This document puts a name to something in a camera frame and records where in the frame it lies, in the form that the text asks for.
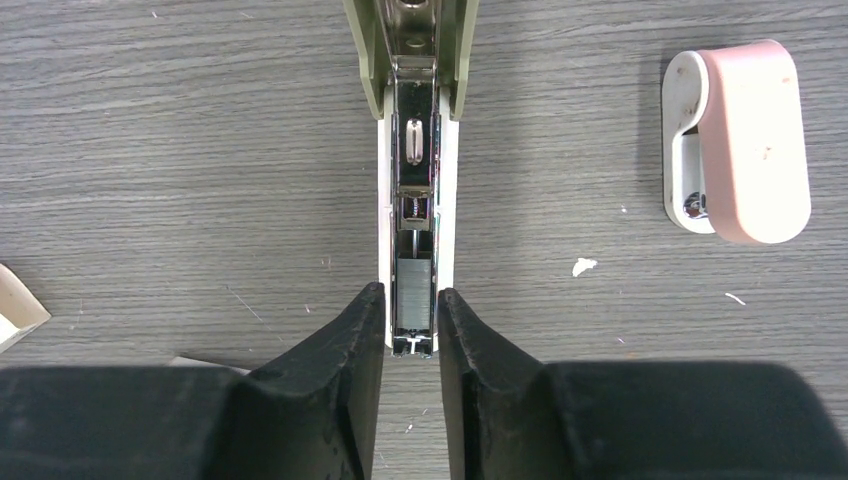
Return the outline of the pink white stapler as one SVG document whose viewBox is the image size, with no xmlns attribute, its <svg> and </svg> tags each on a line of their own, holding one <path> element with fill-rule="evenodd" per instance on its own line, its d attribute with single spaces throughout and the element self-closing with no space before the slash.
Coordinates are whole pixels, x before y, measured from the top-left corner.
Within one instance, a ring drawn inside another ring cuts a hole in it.
<svg viewBox="0 0 848 480">
<path fill-rule="evenodd" d="M 779 42 L 688 50 L 661 84 L 663 200 L 678 227 L 779 244 L 811 216 L 799 79 Z"/>
</svg>

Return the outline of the small silver staple strip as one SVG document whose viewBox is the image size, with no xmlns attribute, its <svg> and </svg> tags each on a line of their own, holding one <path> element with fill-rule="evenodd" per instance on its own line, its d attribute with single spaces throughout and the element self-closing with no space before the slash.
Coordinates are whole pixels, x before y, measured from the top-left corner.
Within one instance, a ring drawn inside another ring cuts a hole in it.
<svg viewBox="0 0 848 480">
<path fill-rule="evenodd" d="M 405 330 L 429 330 L 431 321 L 431 262 L 429 259 L 404 259 L 397 262 L 397 327 Z"/>
</svg>

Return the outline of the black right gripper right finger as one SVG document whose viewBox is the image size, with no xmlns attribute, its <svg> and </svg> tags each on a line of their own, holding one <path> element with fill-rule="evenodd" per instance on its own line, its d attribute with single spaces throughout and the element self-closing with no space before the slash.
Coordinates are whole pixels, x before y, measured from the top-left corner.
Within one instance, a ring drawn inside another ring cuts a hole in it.
<svg viewBox="0 0 848 480">
<path fill-rule="evenodd" d="M 453 290 L 439 299 L 454 479 L 843 479 L 847 446 L 775 363 L 543 363 Z"/>
</svg>

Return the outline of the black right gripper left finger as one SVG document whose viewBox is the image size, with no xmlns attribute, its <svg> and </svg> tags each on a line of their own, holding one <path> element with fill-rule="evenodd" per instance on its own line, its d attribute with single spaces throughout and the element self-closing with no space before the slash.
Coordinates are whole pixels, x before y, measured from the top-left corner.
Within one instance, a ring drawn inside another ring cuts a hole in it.
<svg viewBox="0 0 848 480">
<path fill-rule="evenodd" d="M 384 289 L 263 366 L 1 373 L 5 479 L 368 479 Z"/>
</svg>

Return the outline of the cream beige stapler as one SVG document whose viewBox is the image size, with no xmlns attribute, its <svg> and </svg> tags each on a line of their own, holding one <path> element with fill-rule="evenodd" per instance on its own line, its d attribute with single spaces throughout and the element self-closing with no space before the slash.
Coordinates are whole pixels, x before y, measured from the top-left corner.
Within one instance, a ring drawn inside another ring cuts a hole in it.
<svg viewBox="0 0 848 480">
<path fill-rule="evenodd" d="M 347 1 L 359 76 L 377 138 L 378 278 L 385 344 L 396 356 L 439 349 L 438 305 L 454 283 L 459 120 L 470 71 L 476 1 Z M 399 259 L 431 262 L 429 330 L 397 327 Z"/>
</svg>

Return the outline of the white staple box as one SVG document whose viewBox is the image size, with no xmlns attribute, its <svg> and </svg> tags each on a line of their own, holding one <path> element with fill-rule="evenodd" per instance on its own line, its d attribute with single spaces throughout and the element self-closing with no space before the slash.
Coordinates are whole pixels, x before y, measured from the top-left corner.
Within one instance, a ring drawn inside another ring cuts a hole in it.
<svg viewBox="0 0 848 480">
<path fill-rule="evenodd" d="M 27 286 L 1 265 L 1 352 L 7 351 L 52 317 Z"/>
</svg>

